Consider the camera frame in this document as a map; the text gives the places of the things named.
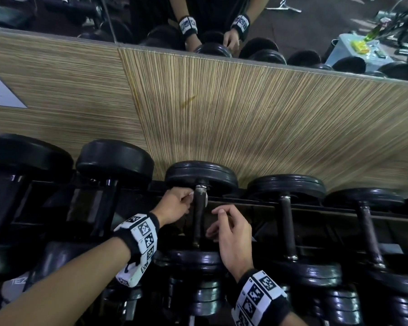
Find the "wood grain panel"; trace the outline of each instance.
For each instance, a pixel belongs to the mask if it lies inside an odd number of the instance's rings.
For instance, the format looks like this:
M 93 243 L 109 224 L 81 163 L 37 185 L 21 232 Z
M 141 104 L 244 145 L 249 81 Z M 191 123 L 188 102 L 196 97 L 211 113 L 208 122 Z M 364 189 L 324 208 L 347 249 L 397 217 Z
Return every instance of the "wood grain panel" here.
M 0 31 L 0 79 L 28 107 L 0 107 L 0 132 L 43 139 L 74 158 L 96 138 L 147 149 L 114 44 Z
M 408 189 L 408 83 L 131 48 L 120 54 L 160 179 L 170 164 L 199 159 L 232 168 L 242 186 L 300 173 L 329 190 Z

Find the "yellow package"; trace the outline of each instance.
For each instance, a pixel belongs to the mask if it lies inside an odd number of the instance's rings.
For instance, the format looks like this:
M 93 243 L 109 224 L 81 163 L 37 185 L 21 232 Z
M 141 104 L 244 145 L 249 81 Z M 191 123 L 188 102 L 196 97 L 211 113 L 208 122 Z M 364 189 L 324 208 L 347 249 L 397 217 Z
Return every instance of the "yellow package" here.
M 366 42 L 361 40 L 361 41 L 351 41 L 351 47 L 355 50 L 357 54 L 367 54 L 370 49 L 367 46 Z

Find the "white table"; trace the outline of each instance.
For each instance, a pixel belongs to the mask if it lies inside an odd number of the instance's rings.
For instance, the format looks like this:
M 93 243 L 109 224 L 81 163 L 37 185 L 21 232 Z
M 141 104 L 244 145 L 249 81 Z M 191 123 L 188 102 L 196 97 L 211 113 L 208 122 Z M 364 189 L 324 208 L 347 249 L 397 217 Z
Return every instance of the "white table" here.
M 381 48 L 380 44 L 378 43 L 376 47 L 370 47 L 370 52 L 364 55 L 357 54 L 355 50 L 351 47 L 351 41 L 353 40 L 363 40 L 364 36 L 356 35 L 356 34 L 340 34 L 338 36 L 338 42 L 335 45 L 334 50 L 329 55 L 328 59 L 326 60 L 326 65 L 334 65 L 336 61 L 341 60 L 342 58 L 349 57 L 349 56 L 356 56 L 363 58 L 366 62 L 366 72 L 376 71 L 382 65 L 392 63 L 394 60 Z M 386 55 L 386 58 L 379 58 L 375 54 L 375 50 L 379 49 L 382 51 L 383 54 Z

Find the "wristband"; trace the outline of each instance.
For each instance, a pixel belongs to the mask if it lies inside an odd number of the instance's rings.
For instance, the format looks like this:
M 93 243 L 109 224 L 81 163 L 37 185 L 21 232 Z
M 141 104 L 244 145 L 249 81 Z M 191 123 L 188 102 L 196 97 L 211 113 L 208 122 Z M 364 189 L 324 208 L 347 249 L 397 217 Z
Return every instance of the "wristband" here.
M 280 301 L 281 304 L 273 307 L 272 321 L 282 321 L 290 312 L 286 297 L 287 294 L 281 287 L 264 271 L 260 271 L 246 281 L 231 315 L 237 326 L 258 326 L 271 303 Z
M 231 25 L 232 29 L 236 29 L 239 33 L 240 40 L 245 41 L 249 30 L 250 20 L 247 14 L 239 15 Z
M 122 222 L 114 230 L 114 235 L 121 238 L 132 251 L 133 246 L 139 248 L 141 258 L 139 264 L 129 261 L 117 275 L 116 279 L 128 287 L 135 287 L 151 262 L 151 257 L 157 249 L 157 227 L 152 221 L 152 214 L 136 214 Z
M 190 37 L 192 34 L 198 34 L 197 22 L 193 17 L 185 16 L 180 19 L 178 24 L 185 39 Z

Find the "metal base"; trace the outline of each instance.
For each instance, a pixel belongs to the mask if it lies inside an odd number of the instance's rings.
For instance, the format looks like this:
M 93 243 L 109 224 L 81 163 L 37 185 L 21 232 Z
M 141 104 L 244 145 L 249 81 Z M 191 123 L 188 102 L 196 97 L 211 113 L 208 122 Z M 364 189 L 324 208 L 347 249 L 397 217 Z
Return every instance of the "metal base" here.
M 281 0 L 279 7 L 277 7 L 277 8 L 266 8 L 266 10 L 292 10 L 292 11 L 295 11 L 295 12 L 302 12 L 302 10 L 300 10 L 300 9 L 296 9 L 296 8 L 293 8 L 293 7 L 289 6 L 289 5 L 287 5 L 286 1 L 287 0 Z

